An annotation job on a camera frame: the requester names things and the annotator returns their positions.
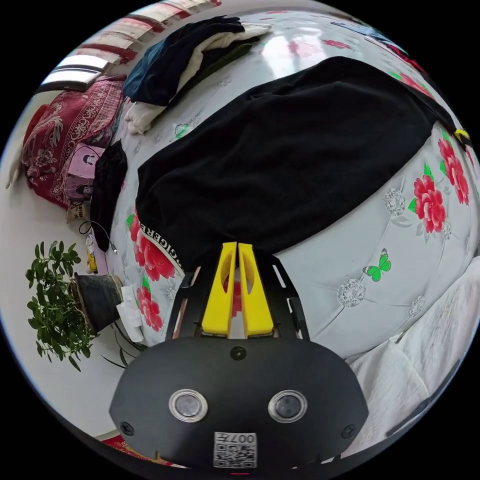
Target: black blanket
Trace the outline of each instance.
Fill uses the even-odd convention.
[[[254,87],[138,169],[138,219],[185,270],[223,242],[277,253],[367,200],[425,144],[428,98],[333,57]]]

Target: dark blue clothing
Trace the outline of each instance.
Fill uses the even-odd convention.
[[[184,25],[145,51],[125,80],[123,94],[132,102],[166,107],[199,44],[220,32],[244,31],[238,17],[217,16]]]

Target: sticker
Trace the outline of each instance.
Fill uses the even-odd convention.
[[[257,468],[257,434],[216,431],[213,466],[220,469]]]

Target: red flower print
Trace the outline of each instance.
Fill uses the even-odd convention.
[[[419,92],[422,92],[425,95],[428,95],[431,99],[433,98],[432,94],[423,85],[420,85],[418,82],[416,82],[410,76],[405,75],[404,73],[400,73],[400,77],[401,77],[401,81],[405,85],[408,85],[409,87],[412,87],[412,88],[418,90]]]
[[[440,139],[438,141],[440,155],[445,164],[445,173],[450,183],[455,187],[456,196],[461,204],[469,204],[469,184],[464,175],[462,163],[456,157],[450,142]]]
[[[343,43],[342,41],[322,40],[322,42],[325,45],[328,45],[329,47],[336,47],[338,49],[352,49],[352,47],[350,45],[347,45],[346,43]]]
[[[423,220],[426,232],[428,234],[434,230],[441,232],[447,218],[447,212],[442,205],[444,202],[442,193],[435,190],[434,181],[428,175],[417,178],[413,186],[416,197],[415,213]]]
[[[135,242],[133,246],[135,260],[140,267],[145,267],[148,278],[157,282],[160,276],[165,279],[175,276],[175,267],[172,262],[140,230],[137,215],[133,216],[130,225],[130,237]]]
[[[320,49],[316,45],[312,45],[306,41],[295,40],[288,42],[288,50],[291,54],[297,55],[302,59],[320,52]]]
[[[474,159],[473,159],[472,156],[470,155],[470,152],[469,152],[469,149],[468,149],[468,148],[466,148],[466,154],[468,155],[468,158],[470,159],[471,166],[472,166],[473,168],[475,168]]]
[[[137,288],[136,298],[138,300],[138,308],[145,317],[146,324],[153,330],[158,332],[164,322],[160,317],[160,308],[156,301],[152,300],[152,294],[146,286]]]

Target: folded clothes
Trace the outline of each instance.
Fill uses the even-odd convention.
[[[225,67],[226,65],[231,64],[235,60],[238,60],[246,55],[254,46],[254,43],[248,42],[257,42],[258,39],[258,37],[255,37],[250,40],[245,40],[244,42],[236,41],[227,48],[215,48],[215,50],[206,51],[203,55],[203,61],[200,65],[200,69],[196,75],[191,78],[173,97],[171,102],[168,104],[168,108],[174,107],[185,96],[186,93],[195,87],[195,85],[198,85],[202,80],[205,80],[222,67]]]
[[[238,44],[240,42],[256,42],[258,41],[260,36],[268,33],[272,28],[271,25],[257,25],[248,23],[245,23],[243,26],[243,32],[219,33],[216,35],[212,35],[210,38],[197,45],[197,47],[195,47],[195,49],[191,53],[190,60],[188,61],[184,72],[178,79],[175,93],[178,94],[182,90],[182,87],[184,87],[190,79],[195,77],[195,75],[200,71],[201,66],[202,69],[206,69],[209,61],[220,56],[220,52],[217,52],[217,54],[215,54],[214,56],[205,58],[206,51],[224,50],[230,45]],[[175,95],[172,95],[170,101],[172,101],[173,98],[175,98]],[[155,118],[157,118],[165,110],[165,108],[167,108],[167,105],[158,105],[145,103],[143,101],[136,101],[130,107],[130,110],[125,116],[125,121],[128,124],[128,131],[131,134],[143,135],[146,131],[150,129],[153,120],[155,120]]]
[[[218,16],[188,23],[163,41],[148,48],[123,85],[132,102],[166,106],[177,93],[179,79],[194,49],[218,33],[240,33],[245,28],[238,17]]]

